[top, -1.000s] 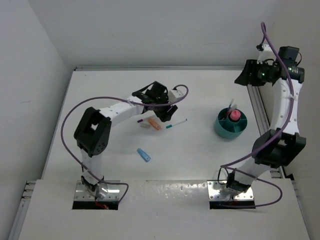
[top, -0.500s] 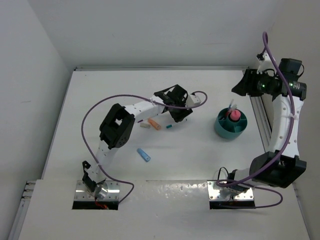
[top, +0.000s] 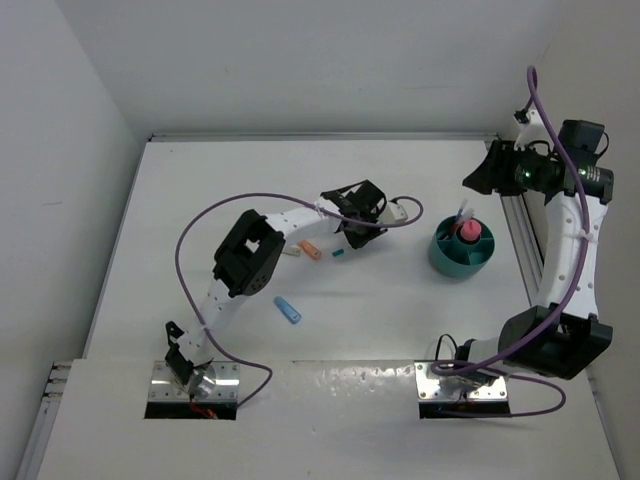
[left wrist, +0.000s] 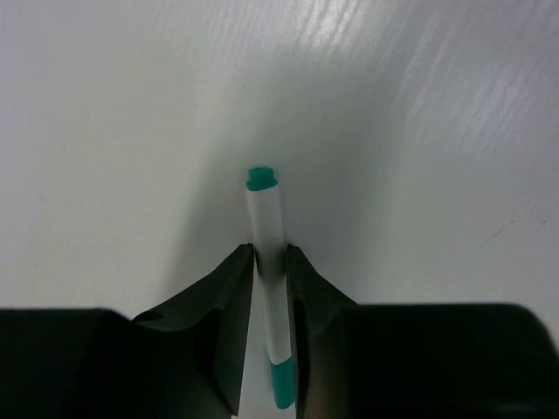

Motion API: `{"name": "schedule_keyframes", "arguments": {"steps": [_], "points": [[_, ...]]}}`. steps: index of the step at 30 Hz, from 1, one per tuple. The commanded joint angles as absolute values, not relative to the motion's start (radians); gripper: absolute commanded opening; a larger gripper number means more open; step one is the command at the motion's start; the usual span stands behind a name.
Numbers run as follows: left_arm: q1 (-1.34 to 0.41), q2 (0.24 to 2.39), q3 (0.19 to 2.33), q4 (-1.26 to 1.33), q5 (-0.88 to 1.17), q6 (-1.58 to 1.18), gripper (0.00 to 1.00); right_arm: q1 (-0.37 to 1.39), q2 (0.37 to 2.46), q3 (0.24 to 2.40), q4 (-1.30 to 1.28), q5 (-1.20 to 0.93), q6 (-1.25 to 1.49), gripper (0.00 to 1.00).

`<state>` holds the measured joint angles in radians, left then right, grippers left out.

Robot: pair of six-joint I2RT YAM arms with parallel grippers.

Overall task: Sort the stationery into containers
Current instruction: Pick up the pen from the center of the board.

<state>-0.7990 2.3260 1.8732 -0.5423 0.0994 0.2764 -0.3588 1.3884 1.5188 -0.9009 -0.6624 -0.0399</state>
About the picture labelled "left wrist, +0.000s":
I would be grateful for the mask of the green capped white marker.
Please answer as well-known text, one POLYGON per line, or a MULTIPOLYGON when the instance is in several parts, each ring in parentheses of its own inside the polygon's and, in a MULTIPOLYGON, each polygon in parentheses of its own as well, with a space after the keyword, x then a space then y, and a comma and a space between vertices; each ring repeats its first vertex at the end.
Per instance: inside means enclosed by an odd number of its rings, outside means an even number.
POLYGON ((248 170, 245 187, 273 398, 278 409, 288 409, 294 404, 295 392, 286 292, 286 241, 279 183, 272 168, 255 167, 248 170))

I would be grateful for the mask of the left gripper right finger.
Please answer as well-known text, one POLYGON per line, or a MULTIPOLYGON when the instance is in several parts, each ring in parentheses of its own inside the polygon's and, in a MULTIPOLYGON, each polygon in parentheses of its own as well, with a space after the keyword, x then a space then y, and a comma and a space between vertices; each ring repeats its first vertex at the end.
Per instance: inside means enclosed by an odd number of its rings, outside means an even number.
POLYGON ((285 255, 299 418, 555 418, 558 352, 516 304, 349 298, 285 255))

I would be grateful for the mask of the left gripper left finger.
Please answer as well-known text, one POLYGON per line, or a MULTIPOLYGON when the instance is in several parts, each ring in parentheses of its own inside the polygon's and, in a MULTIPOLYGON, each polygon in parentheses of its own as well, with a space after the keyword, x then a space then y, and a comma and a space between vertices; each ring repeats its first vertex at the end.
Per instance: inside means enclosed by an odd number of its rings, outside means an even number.
POLYGON ((133 319, 113 310, 4 309, 4 418, 229 418, 239 411, 254 256, 133 319))

